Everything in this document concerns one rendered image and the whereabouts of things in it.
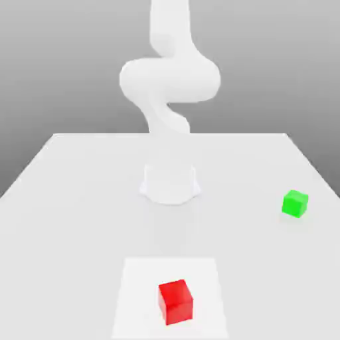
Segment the small red cube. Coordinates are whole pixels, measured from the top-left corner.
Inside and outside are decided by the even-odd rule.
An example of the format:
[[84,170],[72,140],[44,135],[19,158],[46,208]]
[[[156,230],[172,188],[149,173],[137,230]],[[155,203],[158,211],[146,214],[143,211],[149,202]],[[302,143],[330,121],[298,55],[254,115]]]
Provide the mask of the small red cube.
[[193,318],[193,297],[184,279],[159,284],[158,304],[166,325]]

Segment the small green cube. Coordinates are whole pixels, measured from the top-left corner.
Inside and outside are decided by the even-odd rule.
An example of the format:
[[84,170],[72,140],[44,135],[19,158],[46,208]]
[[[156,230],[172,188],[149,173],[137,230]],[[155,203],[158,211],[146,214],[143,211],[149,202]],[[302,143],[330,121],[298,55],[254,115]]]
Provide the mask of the small green cube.
[[307,209],[309,196],[296,190],[290,190],[283,199],[282,212],[300,218]]

